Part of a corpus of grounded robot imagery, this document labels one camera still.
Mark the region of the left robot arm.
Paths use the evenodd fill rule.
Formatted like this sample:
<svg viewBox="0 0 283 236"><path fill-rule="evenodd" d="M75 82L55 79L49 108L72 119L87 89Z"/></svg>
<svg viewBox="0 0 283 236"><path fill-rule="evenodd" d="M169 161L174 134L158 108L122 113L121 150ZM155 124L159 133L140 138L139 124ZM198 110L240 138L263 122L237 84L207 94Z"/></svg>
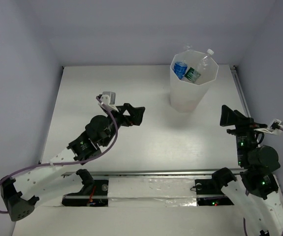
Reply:
<svg viewBox="0 0 283 236"><path fill-rule="evenodd" d="M120 127L140 126L145 107L129 103L110 106L99 103L106 113L94 116L85 130L48 162L17 170L0 180L0 195L6 214L16 222L30 215L45 198L49 184L73 166L83 166L106 154L115 144Z"/></svg>

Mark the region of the clear bottle green label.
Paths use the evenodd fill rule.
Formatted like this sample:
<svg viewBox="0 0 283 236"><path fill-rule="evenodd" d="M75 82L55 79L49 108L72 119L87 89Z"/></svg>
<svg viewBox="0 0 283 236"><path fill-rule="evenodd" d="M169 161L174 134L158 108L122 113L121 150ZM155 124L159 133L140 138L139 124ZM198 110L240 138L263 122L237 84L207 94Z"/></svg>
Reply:
<svg viewBox="0 0 283 236"><path fill-rule="evenodd" d="M211 72L213 64L213 54L214 51L208 49L207 52L200 57L198 62L193 67L190 67L188 69L188 71L184 75L184 79L196 85L201 85L205 83L205 81L208 80L207 77L209 73Z"/></svg>

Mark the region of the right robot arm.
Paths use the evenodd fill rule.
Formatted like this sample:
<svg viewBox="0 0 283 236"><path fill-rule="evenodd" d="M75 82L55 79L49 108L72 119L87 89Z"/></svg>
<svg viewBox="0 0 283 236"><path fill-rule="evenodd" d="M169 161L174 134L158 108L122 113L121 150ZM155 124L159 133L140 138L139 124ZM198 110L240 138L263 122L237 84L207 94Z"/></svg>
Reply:
<svg viewBox="0 0 283 236"><path fill-rule="evenodd" d="M283 121L270 125L257 123L226 105L221 107L220 126L234 126L227 133L235 136L240 179L228 168L212 174L210 187L223 193L243 216L247 236L283 236L283 203L273 172L280 168L279 155L271 146L262 145L265 134L283 133Z"/></svg>

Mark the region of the clear bottle blue label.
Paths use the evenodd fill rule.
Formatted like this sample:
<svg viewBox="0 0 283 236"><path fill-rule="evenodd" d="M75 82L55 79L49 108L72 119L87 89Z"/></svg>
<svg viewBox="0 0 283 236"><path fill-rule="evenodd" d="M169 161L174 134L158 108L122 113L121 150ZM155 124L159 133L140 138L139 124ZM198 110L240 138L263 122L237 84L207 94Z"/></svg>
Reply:
<svg viewBox="0 0 283 236"><path fill-rule="evenodd" d="M173 66L173 72L178 77L178 79L181 80L184 77L187 71L187 68L188 68L188 65L185 62L176 61Z"/></svg>

